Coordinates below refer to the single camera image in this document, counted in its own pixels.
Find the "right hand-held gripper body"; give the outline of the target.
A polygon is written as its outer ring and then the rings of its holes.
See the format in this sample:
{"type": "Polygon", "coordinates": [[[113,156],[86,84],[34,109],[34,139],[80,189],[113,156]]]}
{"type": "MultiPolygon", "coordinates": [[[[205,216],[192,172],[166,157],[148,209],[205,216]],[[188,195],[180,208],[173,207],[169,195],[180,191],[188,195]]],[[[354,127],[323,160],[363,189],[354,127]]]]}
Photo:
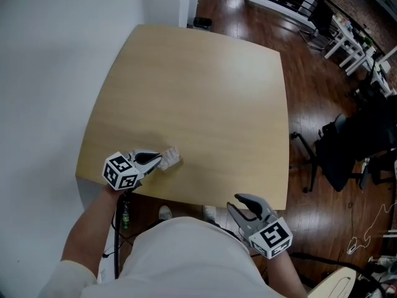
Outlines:
{"type": "Polygon", "coordinates": [[[241,229],[248,245],[267,259],[276,257],[292,245],[293,235],[276,211],[269,212],[262,220],[246,221],[241,229]]]}

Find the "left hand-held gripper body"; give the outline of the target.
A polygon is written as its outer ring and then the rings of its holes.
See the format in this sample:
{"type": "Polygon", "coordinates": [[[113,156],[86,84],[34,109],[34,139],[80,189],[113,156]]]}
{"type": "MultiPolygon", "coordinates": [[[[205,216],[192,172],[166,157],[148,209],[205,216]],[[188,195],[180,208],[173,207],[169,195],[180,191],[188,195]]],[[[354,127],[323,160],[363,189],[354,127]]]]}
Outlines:
{"type": "Polygon", "coordinates": [[[115,191],[134,189],[144,178],[142,167],[136,161],[139,153],[143,150],[118,151],[105,159],[102,177],[115,191]]]}

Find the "white printed paper label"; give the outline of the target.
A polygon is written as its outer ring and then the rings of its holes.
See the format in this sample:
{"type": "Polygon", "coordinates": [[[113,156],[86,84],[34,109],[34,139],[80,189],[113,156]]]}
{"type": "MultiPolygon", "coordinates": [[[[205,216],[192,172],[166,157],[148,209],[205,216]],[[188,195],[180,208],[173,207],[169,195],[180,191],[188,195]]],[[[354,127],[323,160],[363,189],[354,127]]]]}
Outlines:
{"type": "Polygon", "coordinates": [[[177,161],[177,160],[181,160],[181,156],[180,156],[180,154],[179,154],[179,151],[178,151],[178,149],[176,148],[176,147],[171,147],[171,148],[168,148],[166,151],[164,151],[164,152],[162,152],[161,153],[161,156],[162,156],[162,161],[161,161],[161,163],[163,162],[163,161],[165,161],[165,162],[171,162],[171,161],[177,161]]]}

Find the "person's left forearm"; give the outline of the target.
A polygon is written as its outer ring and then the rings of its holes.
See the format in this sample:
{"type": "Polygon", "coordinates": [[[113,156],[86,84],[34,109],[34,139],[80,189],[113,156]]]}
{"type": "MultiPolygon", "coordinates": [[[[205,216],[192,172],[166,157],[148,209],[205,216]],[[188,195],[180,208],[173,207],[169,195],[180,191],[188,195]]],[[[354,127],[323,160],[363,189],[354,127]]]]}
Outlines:
{"type": "Polygon", "coordinates": [[[121,192],[106,185],[78,218],[65,243],[61,259],[81,264],[98,275],[112,217],[121,192]]]}

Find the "person's right forearm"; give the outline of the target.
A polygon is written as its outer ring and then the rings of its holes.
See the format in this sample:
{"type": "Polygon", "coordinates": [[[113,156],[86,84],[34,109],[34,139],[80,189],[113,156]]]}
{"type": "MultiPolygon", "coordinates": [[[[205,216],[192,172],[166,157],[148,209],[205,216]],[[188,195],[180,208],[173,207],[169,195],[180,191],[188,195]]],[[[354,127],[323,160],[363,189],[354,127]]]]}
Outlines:
{"type": "Polygon", "coordinates": [[[267,273],[269,286],[280,295],[286,298],[308,298],[287,251],[268,260],[267,273]]]}

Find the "person's right white shoe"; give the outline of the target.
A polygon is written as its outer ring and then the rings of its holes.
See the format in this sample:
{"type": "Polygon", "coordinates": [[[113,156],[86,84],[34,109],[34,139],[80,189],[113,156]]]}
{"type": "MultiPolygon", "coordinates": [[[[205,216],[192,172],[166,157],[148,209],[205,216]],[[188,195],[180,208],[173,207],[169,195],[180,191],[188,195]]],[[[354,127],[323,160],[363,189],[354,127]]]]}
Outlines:
{"type": "Polygon", "coordinates": [[[203,219],[210,224],[216,224],[216,207],[205,205],[202,207],[203,219]]]}

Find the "person's white shoe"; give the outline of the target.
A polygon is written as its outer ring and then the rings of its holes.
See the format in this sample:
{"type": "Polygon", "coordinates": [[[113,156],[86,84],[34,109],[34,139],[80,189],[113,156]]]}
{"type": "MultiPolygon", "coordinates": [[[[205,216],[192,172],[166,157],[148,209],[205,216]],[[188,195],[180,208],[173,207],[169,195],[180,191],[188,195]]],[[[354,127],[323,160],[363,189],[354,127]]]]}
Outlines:
{"type": "Polygon", "coordinates": [[[202,207],[203,219],[210,224],[216,224],[216,207],[205,205],[202,207]]]}
{"type": "Polygon", "coordinates": [[[170,208],[166,205],[162,205],[159,208],[158,216],[160,221],[170,220],[173,218],[170,208]]]}

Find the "person's left white shoe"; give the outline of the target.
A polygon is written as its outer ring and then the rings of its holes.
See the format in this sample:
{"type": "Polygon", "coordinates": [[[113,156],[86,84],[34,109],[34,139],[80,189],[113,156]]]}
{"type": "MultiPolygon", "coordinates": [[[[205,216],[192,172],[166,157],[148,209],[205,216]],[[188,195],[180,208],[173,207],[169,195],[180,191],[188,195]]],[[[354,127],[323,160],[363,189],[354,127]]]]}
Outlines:
{"type": "Polygon", "coordinates": [[[170,220],[173,218],[170,208],[166,205],[162,205],[159,208],[158,216],[160,221],[170,220]]]}

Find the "person's white shirt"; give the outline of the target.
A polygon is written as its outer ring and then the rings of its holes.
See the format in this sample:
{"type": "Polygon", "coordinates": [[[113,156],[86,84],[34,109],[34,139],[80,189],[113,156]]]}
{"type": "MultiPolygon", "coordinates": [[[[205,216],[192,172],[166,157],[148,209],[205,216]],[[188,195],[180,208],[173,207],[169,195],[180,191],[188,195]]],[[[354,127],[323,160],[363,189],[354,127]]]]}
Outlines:
{"type": "Polygon", "coordinates": [[[283,298],[263,280],[247,248],[191,217],[138,236],[118,279],[99,284],[81,264],[62,261],[38,298],[283,298]]]}

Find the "light wooden stool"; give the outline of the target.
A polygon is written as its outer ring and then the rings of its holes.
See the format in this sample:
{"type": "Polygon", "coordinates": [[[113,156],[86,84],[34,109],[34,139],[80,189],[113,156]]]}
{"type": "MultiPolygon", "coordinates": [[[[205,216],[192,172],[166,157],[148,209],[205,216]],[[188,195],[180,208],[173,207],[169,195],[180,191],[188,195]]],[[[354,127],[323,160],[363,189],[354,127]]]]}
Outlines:
{"type": "Polygon", "coordinates": [[[349,298],[356,275],[351,268],[339,268],[312,289],[308,298],[349,298]]]}

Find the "black table leg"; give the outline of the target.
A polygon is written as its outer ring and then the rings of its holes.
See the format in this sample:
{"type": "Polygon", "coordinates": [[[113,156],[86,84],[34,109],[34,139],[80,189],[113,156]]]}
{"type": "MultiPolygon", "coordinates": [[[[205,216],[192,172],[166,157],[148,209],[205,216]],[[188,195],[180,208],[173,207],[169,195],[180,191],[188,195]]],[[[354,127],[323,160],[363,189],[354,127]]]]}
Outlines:
{"type": "Polygon", "coordinates": [[[121,219],[122,200],[117,201],[112,227],[114,229],[114,276],[115,279],[119,277],[119,246],[120,246],[120,219],[121,219]]]}

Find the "black office chair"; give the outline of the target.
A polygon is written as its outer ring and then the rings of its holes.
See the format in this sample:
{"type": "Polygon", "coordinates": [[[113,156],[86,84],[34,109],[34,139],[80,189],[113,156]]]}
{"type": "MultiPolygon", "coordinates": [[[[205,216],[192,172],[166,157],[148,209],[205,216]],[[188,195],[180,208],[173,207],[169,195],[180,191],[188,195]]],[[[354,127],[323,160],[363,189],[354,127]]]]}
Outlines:
{"type": "Polygon", "coordinates": [[[367,185],[370,177],[367,165],[364,166],[361,173],[353,172],[356,159],[345,139],[346,131],[347,118],[344,114],[339,114],[333,122],[325,125],[318,132],[319,139],[314,143],[314,150],[311,149],[302,134],[298,132],[290,134],[292,140],[300,139],[309,155],[309,159],[305,162],[289,166],[290,169],[301,168],[305,165],[311,166],[310,186],[303,188],[304,193],[313,190],[318,168],[337,192],[342,191],[350,179],[355,179],[361,189],[367,185]]]}

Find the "black waste bin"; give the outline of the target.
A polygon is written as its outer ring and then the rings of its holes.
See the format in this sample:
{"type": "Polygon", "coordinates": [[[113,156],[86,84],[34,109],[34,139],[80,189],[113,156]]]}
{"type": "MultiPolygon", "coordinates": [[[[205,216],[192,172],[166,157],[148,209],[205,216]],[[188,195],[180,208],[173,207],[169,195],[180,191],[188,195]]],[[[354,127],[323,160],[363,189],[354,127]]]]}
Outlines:
{"type": "Polygon", "coordinates": [[[211,30],[212,20],[206,17],[195,17],[193,26],[202,30],[211,30]]]}

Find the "white desk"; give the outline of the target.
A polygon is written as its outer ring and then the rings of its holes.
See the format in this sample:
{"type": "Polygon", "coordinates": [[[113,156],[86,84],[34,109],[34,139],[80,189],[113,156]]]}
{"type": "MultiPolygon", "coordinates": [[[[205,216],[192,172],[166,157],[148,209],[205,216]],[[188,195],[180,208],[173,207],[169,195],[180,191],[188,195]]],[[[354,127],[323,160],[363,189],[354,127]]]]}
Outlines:
{"type": "Polygon", "coordinates": [[[344,69],[347,76],[361,66],[367,71],[373,69],[370,82],[378,83],[381,92],[386,96],[390,95],[392,90],[386,81],[382,62],[377,60],[377,53],[373,47],[375,44],[360,43],[353,35],[352,26],[349,28],[350,22],[344,18],[333,15],[331,23],[336,27],[336,34],[331,41],[331,49],[324,55],[325,59],[329,59],[338,50],[344,50],[347,56],[340,62],[339,67],[344,69]]]}

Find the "black visitor chair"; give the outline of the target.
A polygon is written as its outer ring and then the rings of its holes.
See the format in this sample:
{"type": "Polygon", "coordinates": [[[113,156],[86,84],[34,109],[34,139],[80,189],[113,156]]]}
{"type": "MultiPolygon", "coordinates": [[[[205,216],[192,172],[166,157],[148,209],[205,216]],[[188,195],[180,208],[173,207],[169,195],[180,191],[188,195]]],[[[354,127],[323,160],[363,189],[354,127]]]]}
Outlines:
{"type": "Polygon", "coordinates": [[[334,12],[324,0],[317,0],[316,6],[308,18],[308,20],[314,25],[314,31],[309,32],[301,29],[298,30],[301,38],[311,49],[321,52],[336,38],[337,32],[333,32],[331,29],[333,15],[334,12]],[[327,40],[324,46],[313,43],[313,40],[318,37],[322,37],[327,40]]]}

